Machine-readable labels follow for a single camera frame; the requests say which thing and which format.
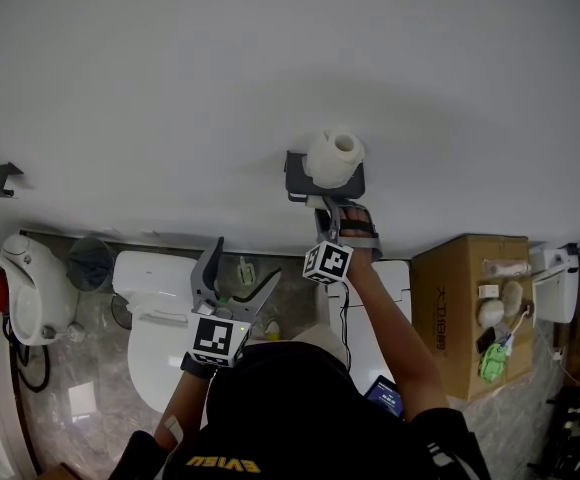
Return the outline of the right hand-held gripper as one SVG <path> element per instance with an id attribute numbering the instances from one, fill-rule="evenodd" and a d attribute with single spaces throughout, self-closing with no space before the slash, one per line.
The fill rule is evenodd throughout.
<path id="1" fill-rule="evenodd" d="M 383 256 L 379 234 L 369 211 L 364 206 L 339 206 L 330 196 L 322 197 L 324 209 L 314 210 L 317 245 L 305 255 L 303 277 L 316 283 L 329 285 L 346 279 L 355 252 L 368 253 L 371 262 Z M 357 207 L 367 212 L 373 236 L 370 238 L 342 236 L 340 209 Z"/>

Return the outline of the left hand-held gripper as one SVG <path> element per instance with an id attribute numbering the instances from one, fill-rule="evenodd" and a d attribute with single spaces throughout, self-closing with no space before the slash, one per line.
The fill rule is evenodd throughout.
<path id="1" fill-rule="evenodd" d="M 190 275 L 194 307 L 189 353 L 199 363 L 233 367 L 251 335 L 253 320 L 280 281 L 282 269 L 271 272 L 246 297 L 221 299 L 215 284 L 223 245 L 224 238 L 217 238 L 203 251 Z"/>

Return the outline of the person's right hand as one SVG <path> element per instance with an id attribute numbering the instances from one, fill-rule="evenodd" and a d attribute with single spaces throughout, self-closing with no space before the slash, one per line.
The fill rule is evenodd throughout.
<path id="1" fill-rule="evenodd" d="M 370 238 L 373 236 L 369 216 L 363 209 L 357 207 L 344 207 L 340 209 L 340 221 L 342 236 Z"/>

